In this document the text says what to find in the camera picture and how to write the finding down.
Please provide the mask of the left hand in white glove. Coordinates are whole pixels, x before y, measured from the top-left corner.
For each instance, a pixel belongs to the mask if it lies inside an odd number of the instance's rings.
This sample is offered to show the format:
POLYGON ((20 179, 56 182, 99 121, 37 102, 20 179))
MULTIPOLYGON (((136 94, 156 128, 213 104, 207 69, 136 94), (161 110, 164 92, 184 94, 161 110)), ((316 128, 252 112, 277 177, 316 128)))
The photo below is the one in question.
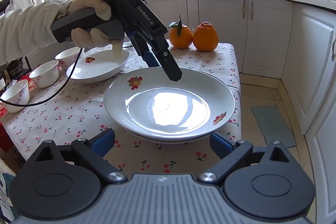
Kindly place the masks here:
MULTIPOLYGON (((67 7, 67 15, 72 15, 86 8, 93 8, 97 16, 103 20, 108 20, 112 16, 110 6, 103 0, 71 0, 67 7)), ((92 28, 90 32, 82 28, 75 28, 71 31, 71 38, 74 45, 79 48, 104 47, 111 44, 113 56, 118 60, 122 57, 123 39, 110 39, 104 32, 97 28, 92 28)))

